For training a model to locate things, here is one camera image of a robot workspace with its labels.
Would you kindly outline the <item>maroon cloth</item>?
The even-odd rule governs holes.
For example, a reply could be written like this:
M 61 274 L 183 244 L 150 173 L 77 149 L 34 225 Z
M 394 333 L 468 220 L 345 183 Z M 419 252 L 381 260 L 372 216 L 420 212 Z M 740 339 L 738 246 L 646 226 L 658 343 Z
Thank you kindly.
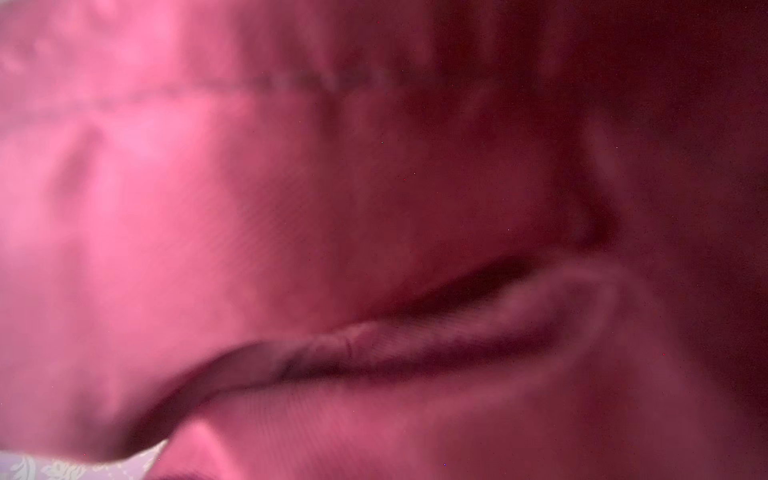
M 8 1 L 1 447 L 763 479 L 763 1 Z

